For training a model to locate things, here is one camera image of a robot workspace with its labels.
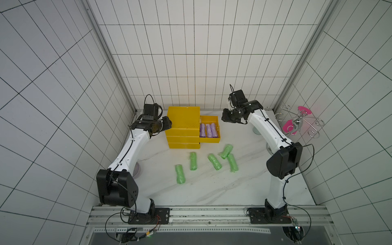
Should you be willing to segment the yellow drawer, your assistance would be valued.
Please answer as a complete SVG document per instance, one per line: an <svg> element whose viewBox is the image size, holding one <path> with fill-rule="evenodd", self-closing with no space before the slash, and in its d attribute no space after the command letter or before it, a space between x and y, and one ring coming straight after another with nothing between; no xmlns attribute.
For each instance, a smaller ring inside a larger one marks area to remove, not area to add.
<svg viewBox="0 0 392 245"><path fill-rule="evenodd" d="M201 143L219 143L219 120L217 116L200 116L200 142Z"/></svg>

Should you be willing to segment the green bag roll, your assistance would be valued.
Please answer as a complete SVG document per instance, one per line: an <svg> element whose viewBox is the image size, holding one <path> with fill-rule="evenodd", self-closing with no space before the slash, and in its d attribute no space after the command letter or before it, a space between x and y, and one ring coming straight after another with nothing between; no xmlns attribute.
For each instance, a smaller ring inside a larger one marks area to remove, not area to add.
<svg viewBox="0 0 392 245"><path fill-rule="evenodd" d="M231 144L227 144L224 146L224 149L222 152L218 153L218 155L222 158L222 159L226 159L228 157L228 155L232 152L233 150L233 145Z"/></svg>
<svg viewBox="0 0 392 245"><path fill-rule="evenodd" d="M190 170L197 170L197 154L196 152L190 153Z"/></svg>
<svg viewBox="0 0 392 245"><path fill-rule="evenodd" d="M177 174L177 183L184 184L186 182L183 166L181 164L175 165L175 171Z"/></svg>
<svg viewBox="0 0 392 245"><path fill-rule="evenodd" d="M220 164L218 159L213 154L209 154L208 159L211 162L211 164L213 165L215 170L220 170L222 168L222 165Z"/></svg>
<svg viewBox="0 0 392 245"><path fill-rule="evenodd" d="M230 165L230 171L231 171L232 173L237 172L237 171L238 171L238 165L237 165L237 162L236 162L236 160L235 160L233 154L229 154L229 155L227 156L227 160L228 160L229 165Z"/></svg>

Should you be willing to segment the purple bag roll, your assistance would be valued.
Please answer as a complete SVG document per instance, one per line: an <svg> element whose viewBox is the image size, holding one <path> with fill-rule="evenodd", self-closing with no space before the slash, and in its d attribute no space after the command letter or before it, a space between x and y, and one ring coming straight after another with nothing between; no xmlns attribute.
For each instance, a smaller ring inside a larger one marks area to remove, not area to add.
<svg viewBox="0 0 392 245"><path fill-rule="evenodd" d="M218 138L218 133L217 133L217 129L216 129L216 124L215 123L211 123L210 124L210 128L211 128L211 135L213 138Z"/></svg>
<svg viewBox="0 0 392 245"><path fill-rule="evenodd" d="M201 138L205 138L206 137L205 124L203 124L203 123L200 124L200 137Z"/></svg>
<svg viewBox="0 0 392 245"><path fill-rule="evenodd" d="M213 138L212 129L210 124L206 124L206 136L208 138Z"/></svg>

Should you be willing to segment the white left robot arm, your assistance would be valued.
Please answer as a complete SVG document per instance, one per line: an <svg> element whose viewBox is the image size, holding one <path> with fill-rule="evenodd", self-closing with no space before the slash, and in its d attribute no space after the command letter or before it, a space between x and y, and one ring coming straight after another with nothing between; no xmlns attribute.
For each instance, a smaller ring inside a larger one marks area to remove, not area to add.
<svg viewBox="0 0 392 245"><path fill-rule="evenodd" d="M170 129L168 116L159 119L138 119L130 126L130 136L119 155L107 169L98 171L96 179L100 203L121 206L137 213L147 214L153 209L153 200L138 193L133 178L139 155L152 136Z"/></svg>

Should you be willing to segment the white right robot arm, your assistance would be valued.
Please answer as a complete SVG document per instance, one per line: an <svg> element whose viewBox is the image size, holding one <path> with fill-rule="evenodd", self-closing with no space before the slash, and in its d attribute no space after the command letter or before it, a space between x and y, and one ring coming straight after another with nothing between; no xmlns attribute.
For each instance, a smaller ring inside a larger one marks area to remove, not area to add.
<svg viewBox="0 0 392 245"><path fill-rule="evenodd" d="M272 122L258 101L244 99L240 102L228 102L229 108L223 110L222 121L242 124L249 122L257 129L268 144L272 156L267 160L266 167L271 174L268 196L264 204L266 219L274 220L287 214L287 203L284 187L299 165L302 145L294 143Z"/></svg>

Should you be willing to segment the yellow plastic drawer cabinet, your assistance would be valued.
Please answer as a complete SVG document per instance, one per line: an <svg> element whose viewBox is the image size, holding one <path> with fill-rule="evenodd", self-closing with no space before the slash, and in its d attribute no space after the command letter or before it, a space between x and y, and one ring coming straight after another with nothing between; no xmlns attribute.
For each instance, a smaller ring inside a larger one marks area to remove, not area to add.
<svg viewBox="0 0 392 245"><path fill-rule="evenodd" d="M200 107L168 108L172 127L165 131L170 149L200 148Z"/></svg>

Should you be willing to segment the green glass jar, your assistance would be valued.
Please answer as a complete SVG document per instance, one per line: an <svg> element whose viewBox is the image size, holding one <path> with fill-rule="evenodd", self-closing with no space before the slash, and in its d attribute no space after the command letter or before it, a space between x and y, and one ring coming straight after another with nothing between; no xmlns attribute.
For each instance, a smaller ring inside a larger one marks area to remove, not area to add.
<svg viewBox="0 0 392 245"><path fill-rule="evenodd" d="M256 135L261 135L261 133L257 130L257 128L253 128L253 132L256 134Z"/></svg>

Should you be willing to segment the pink cup on stand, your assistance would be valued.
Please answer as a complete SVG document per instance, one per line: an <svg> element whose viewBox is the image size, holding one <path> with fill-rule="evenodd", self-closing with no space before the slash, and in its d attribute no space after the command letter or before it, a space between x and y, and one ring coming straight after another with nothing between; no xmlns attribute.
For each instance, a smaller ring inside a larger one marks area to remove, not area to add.
<svg viewBox="0 0 392 245"><path fill-rule="evenodd" d="M282 129L286 135L288 134L296 135L298 131L298 125L295 122L293 122L293 120L291 119L285 123Z"/></svg>

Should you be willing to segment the chrome cup holder stand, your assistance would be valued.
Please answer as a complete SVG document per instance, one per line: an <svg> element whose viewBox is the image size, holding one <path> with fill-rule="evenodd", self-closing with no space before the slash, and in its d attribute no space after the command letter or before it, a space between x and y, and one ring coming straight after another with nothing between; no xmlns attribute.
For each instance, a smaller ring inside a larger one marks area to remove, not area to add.
<svg viewBox="0 0 392 245"><path fill-rule="evenodd" d="M277 120L278 123L283 123L283 126L288 120L293 120L298 125L298 131L296 135L302 135L301 129L305 125L305 130L306 133L310 138L319 138L320 137L320 131L324 127L325 123L322 119L315 117L314 114L312 115L301 115L298 112L294 113L291 112L291 107L290 105L284 104L281 106L282 111L286 112L288 116L286 116L284 113L276 113L275 114L275 119ZM283 134L287 137L291 136L291 134L286 135L281 128Z"/></svg>

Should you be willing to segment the pink cup upper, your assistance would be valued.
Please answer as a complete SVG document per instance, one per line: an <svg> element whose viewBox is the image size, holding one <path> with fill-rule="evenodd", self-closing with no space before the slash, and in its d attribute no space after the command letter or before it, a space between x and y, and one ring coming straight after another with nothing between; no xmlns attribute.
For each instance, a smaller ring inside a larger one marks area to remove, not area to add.
<svg viewBox="0 0 392 245"><path fill-rule="evenodd" d="M299 106L298 111L301 115L312 115L311 110L303 106Z"/></svg>

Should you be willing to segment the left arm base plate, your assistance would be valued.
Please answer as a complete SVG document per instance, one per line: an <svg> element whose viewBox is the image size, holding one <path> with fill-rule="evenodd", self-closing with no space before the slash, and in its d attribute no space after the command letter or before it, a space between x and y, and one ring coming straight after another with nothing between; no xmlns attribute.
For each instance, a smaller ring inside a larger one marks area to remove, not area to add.
<svg viewBox="0 0 392 245"><path fill-rule="evenodd" d="M153 208L148 213L135 213L132 211L127 223L132 225L166 225L169 223L169 218L169 208Z"/></svg>

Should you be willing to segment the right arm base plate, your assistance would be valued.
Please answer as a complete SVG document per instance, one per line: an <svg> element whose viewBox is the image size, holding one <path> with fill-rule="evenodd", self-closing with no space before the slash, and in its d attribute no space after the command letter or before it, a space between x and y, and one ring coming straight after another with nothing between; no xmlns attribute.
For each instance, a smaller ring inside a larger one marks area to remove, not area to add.
<svg viewBox="0 0 392 245"><path fill-rule="evenodd" d="M286 225L292 223L292 219L287 216L286 206L280 209L272 209L270 207L248 208L246 214L250 218L251 224Z"/></svg>

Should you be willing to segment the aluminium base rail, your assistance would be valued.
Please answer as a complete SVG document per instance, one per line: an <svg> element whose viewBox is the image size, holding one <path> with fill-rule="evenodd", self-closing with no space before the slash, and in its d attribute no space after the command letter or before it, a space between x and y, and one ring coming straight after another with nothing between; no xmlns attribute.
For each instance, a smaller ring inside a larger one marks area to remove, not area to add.
<svg viewBox="0 0 392 245"><path fill-rule="evenodd" d="M157 206L151 218L131 214L121 207L97 206L90 213L89 227L124 227L126 225L168 227L245 227L245 226L327 226L333 224L324 206L288 207L277 218L265 216L262 206Z"/></svg>

